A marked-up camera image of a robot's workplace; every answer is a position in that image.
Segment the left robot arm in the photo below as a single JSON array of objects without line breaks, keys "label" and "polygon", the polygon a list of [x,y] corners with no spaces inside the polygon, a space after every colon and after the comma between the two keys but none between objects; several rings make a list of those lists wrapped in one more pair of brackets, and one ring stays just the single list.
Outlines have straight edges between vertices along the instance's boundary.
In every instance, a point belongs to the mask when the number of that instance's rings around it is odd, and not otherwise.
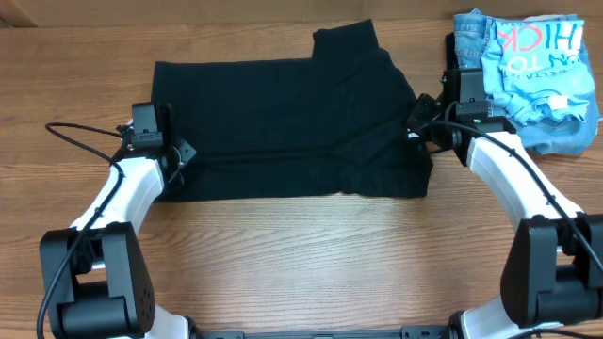
[{"label": "left robot arm", "polygon": [[91,206],[40,242],[45,294],[37,335],[48,322],[56,338],[198,338],[187,316],[157,305],[138,232],[153,202],[182,186],[195,150],[173,127],[170,104],[139,103],[118,126],[122,144]]}]

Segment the black t-shirt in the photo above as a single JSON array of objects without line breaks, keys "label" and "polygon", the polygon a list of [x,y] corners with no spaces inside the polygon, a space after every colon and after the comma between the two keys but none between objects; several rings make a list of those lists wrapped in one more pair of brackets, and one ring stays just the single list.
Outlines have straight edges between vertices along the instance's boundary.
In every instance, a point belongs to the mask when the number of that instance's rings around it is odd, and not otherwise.
[{"label": "black t-shirt", "polygon": [[308,58],[155,65],[152,99],[194,150],[167,202],[334,193],[422,198],[416,96],[371,21],[315,32]]}]

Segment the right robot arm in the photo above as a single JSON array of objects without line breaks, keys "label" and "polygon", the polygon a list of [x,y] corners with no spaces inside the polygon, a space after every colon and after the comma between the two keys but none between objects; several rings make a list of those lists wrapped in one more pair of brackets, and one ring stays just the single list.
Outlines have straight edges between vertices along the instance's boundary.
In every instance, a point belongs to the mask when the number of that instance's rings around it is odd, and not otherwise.
[{"label": "right robot arm", "polygon": [[411,130],[480,177],[514,229],[493,300],[410,338],[572,337],[566,326],[602,316],[602,217],[571,202],[537,168],[504,117],[491,115],[479,69],[448,69],[437,98],[420,95]]}]

